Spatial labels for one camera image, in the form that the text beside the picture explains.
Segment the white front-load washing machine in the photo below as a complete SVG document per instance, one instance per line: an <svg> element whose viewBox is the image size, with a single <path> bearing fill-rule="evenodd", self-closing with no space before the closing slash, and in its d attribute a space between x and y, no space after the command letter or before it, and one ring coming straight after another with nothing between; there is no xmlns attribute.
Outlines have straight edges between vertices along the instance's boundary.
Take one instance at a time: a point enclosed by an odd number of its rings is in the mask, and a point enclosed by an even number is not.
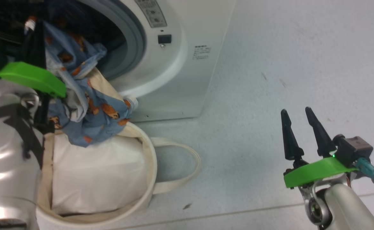
<svg viewBox="0 0 374 230"><path fill-rule="evenodd" d="M134 122L200 115L236 0L156 0L167 27L151 28L134 0L47 0L49 21L106 55L97 69L122 96ZM172 35L158 44L158 35Z"/></svg>

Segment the grey warning label sticker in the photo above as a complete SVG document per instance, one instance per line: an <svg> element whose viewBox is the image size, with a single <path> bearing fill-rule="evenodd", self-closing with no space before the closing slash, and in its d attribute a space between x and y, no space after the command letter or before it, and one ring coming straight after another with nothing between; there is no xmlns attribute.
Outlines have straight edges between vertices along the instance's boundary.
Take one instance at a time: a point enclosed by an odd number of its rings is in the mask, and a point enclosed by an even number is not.
<svg viewBox="0 0 374 230"><path fill-rule="evenodd" d="M167 27L167 22L156 0L134 0L145 15L151 28Z"/></svg>

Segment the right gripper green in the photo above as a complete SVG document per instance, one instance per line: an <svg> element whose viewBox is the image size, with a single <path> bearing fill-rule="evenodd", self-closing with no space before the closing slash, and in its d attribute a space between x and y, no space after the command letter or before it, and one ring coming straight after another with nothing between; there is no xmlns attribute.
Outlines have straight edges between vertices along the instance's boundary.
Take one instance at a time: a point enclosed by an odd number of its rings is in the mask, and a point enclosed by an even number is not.
<svg viewBox="0 0 374 230"><path fill-rule="evenodd" d="M318 147L317 153L324 159L292 169L290 172L285 173L284 182L286 188L295 188L321 179L336 176L338 174L358 171L356 167L348 168L337 158L332 157L331 153L336 151L336 146L332 139L316 117L311 107L306 107L305 113L308 118L308 123L311 125L314 132ZM280 114L285 159L290 161L300 161L302 160L304 151L299 147L296 141L291 128L291 119L286 109L282 109Z"/></svg>

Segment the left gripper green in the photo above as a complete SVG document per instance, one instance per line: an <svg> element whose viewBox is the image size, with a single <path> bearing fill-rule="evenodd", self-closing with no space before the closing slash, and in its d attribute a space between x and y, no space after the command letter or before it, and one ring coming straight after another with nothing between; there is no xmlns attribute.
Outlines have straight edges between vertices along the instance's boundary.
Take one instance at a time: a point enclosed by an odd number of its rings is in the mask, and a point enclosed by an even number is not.
<svg viewBox="0 0 374 230"><path fill-rule="evenodd" d="M41 19L28 19L25 22L23 41L23 62L0 64L0 80L6 80L40 93L38 109L33 126L43 134L53 133L53 122L47 118L51 98L66 97L65 84L46 70L44 26Z"/></svg>

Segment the blue bear-print garment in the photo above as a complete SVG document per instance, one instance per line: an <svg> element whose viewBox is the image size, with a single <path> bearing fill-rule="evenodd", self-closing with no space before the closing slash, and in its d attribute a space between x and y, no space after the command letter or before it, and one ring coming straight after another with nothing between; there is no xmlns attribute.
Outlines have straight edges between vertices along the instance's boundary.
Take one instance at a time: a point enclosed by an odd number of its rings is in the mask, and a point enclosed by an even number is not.
<svg viewBox="0 0 374 230"><path fill-rule="evenodd" d="M85 58L96 49L105 48L100 43L91 44L83 36L65 32L48 22L44 22L44 40L45 48L49 46L58 50L57 56L63 64L73 60L73 56L67 54L69 51L79 52L79 57ZM48 117L55 129L63 131L70 143L81 147L103 142L121 132L131 117L130 106L97 91L95 83L85 85L81 82L79 85L88 99L88 112L82 121L73 122L61 113L63 106L67 105L65 99L51 100Z"/></svg>

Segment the cream canvas laundry basket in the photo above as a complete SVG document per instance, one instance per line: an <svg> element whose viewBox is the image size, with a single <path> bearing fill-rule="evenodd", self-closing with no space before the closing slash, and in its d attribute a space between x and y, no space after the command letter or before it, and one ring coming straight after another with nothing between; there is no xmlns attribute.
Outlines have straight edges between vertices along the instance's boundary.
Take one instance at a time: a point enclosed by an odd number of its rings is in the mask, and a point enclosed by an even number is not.
<svg viewBox="0 0 374 230"><path fill-rule="evenodd" d="M195 159L195 169L181 179L156 182L157 147L179 147ZM152 195L171 192L194 178L201 158L191 147L149 137L126 123L109 139L81 147L61 130L45 135L37 215L69 227L106 226L146 208Z"/></svg>

